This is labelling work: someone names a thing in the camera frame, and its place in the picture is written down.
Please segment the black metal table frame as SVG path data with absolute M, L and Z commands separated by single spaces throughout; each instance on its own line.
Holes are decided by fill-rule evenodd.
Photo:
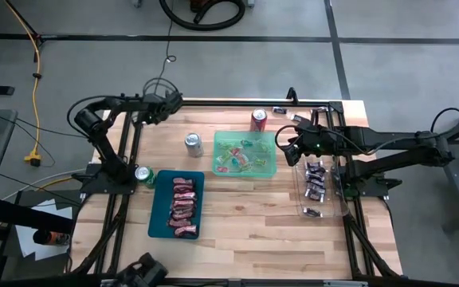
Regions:
M 213 173 L 215 132 L 245 131 L 255 108 L 275 105 L 275 100 L 194 99 L 168 120 L 143 129 L 137 149 L 131 146 L 133 129 L 118 118 L 108 132 L 115 148 L 156 171 L 203 172 L 205 196 L 197 239 L 151 238 L 147 230 L 154 193 L 138 187 L 128 200 L 124 231 L 111 238 L 101 267 L 124 268 L 150 253 L 178 279 L 348 279 L 352 258 L 362 272 L 369 272 L 367 255 L 357 241 L 347 240 L 341 218 L 297 214 L 292 168 L 282 154 L 277 155 L 277 172 L 271 179 Z M 189 133 L 200 135 L 201 157 L 188 155 L 184 141 Z

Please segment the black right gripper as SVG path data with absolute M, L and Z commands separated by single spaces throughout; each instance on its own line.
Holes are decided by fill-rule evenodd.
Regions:
M 288 139 L 288 146 L 284 149 L 287 164 L 294 167 L 304 155 L 334 155 L 335 140 L 331 131 L 321 125 L 294 127 L 298 136 Z

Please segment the dark blue plastic basket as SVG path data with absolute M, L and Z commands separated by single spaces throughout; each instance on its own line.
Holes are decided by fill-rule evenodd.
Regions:
M 184 178 L 193 179 L 195 181 L 193 187 L 197 195 L 196 207 L 192 209 L 179 209 L 179 210 L 193 210 L 195 215 L 188 218 L 191 225 L 196 225 L 198 228 L 198 235 L 201 228 L 202 217 L 202 204 L 203 204 L 203 191 L 205 176 L 199 171 L 160 171 L 157 175 L 154 200 L 151 209 L 151 217 L 148 228 L 148 235 L 151 238 L 175 238 L 175 239 L 190 239 L 194 240 L 197 236 L 187 235 L 184 237 L 175 237 L 174 231 L 176 228 L 169 227 L 167 221 L 172 218 L 171 204 L 174 202 L 173 192 L 173 179 Z

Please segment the green soda can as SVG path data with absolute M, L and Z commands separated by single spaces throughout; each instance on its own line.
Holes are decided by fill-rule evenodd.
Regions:
M 149 189 L 155 188 L 155 172 L 152 168 L 142 166 L 135 169 L 135 178 Z

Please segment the vacuum cleaner body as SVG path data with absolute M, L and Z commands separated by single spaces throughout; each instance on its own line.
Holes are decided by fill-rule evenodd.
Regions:
M 210 1 L 211 0 L 190 0 L 190 11 L 197 13 Z

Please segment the dark bottle with orange end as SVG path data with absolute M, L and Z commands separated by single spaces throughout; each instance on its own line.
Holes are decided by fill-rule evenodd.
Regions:
M 70 235 L 49 230 L 37 230 L 33 234 L 33 241 L 44 246 L 67 246 Z

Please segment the white paper sheets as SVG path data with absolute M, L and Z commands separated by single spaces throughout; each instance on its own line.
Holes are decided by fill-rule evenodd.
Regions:
M 59 215 L 64 218 L 73 218 L 72 207 L 57 209 L 54 199 L 46 200 L 36 206 L 32 206 L 33 210 L 44 211 L 45 213 Z M 36 261 L 46 258 L 55 257 L 60 254 L 66 254 L 68 246 L 45 246 L 37 244 L 33 240 L 33 235 L 37 229 L 27 226 L 15 226 L 18 235 L 18 242 L 21 248 L 22 255 L 27 257 L 34 255 Z

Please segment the red soda can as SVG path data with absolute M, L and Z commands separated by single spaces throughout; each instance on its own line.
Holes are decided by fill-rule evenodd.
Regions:
M 263 132 L 265 130 L 268 116 L 263 108 L 256 108 L 251 114 L 250 131 Z

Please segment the clear plastic basket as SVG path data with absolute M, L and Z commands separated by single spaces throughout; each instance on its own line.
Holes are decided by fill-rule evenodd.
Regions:
M 322 169 L 308 169 L 307 163 L 319 162 L 324 163 Z M 325 188 L 317 187 L 306 180 L 305 172 L 319 172 L 324 174 Z M 292 169 L 292 179 L 294 183 L 293 199 L 296 202 L 296 212 L 301 218 L 309 219 L 329 219 L 341 218 L 349 211 L 349 207 L 341 191 L 339 176 L 336 174 L 335 162 L 331 156 L 322 156 L 320 158 L 310 155 L 303 156 L 299 163 Z M 305 196 L 307 188 L 325 189 L 324 201 L 317 202 L 310 200 Z M 321 218 L 308 217 L 303 213 L 305 207 L 320 211 Z

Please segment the black handheld device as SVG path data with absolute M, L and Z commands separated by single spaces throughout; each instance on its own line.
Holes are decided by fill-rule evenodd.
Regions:
M 167 268 L 145 253 L 117 274 L 116 287 L 157 287 L 167 275 Z

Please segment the translucent green plastic basket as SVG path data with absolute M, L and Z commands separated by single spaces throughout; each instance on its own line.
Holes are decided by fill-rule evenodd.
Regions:
M 254 145 L 252 147 L 242 147 L 242 140 L 251 140 Z M 233 145 L 233 148 L 222 150 L 218 147 L 218 142 L 228 142 Z M 217 157 L 225 153 L 231 153 L 231 150 L 239 147 L 242 149 L 242 154 L 249 158 L 249 162 L 253 164 L 256 158 L 265 159 L 267 164 L 265 167 L 253 166 L 251 172 L 240 172 L 240 167 L 235 167 L 231 163 L 232 157 L 224 164 L 217 161 Z M 228 167 L 229 172 L 217 172 L 216 167 Z M 272 132 L 236 132 L 236 131 L 219 131 L 214 134 L 214 153 L 212 163 L 213 173 L 217 176 L 223 177 L 250 177 L 250 178 L 272 178 L 277 172 L 276 160 L 276 145 L 274 141 L 274 134 Z

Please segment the silver soda can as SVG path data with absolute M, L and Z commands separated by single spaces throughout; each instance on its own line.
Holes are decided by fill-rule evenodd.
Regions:
M 189 133 L 184 141 L 189 156 L 197 158 L 203 155 L 202 139 L 197 133 Z

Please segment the black stand leg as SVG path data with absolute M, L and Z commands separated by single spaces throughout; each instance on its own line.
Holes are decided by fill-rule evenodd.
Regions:
M 24 29 L 27 36 L 36 44 L 42 45 L 45 41 L 42 39 L 41 35 L 24 19 L 21 13 L 16 9 L 16 7 L 10 2 L 10 0 L 4 0 L 4 3 L 13 14 L 13 16 L 18 20 L 21 27 Z

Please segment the black slanted bar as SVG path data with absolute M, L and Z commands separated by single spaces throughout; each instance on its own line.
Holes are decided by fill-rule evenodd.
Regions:
M 19 206 L 1 199 L 0 222 L 66 234 L 70 233 L 73 228 L 73 220 L 71 218 Z

